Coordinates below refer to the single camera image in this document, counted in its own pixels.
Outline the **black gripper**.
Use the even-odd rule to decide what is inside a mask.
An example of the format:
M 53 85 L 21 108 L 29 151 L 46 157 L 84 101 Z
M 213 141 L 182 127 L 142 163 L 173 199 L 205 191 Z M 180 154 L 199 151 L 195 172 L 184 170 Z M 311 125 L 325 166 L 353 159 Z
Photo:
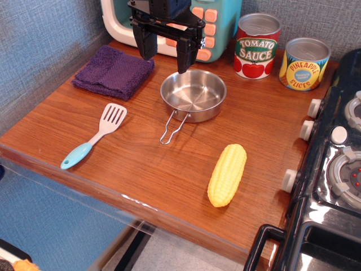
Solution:
M 129 1 L 131 25 L 139 53 L 150 60 L 157 53 L 157 36 L 177 41 L 178 73 L 194 65 L 204 47 L 205 23 L 191 11 L 191 1 Z

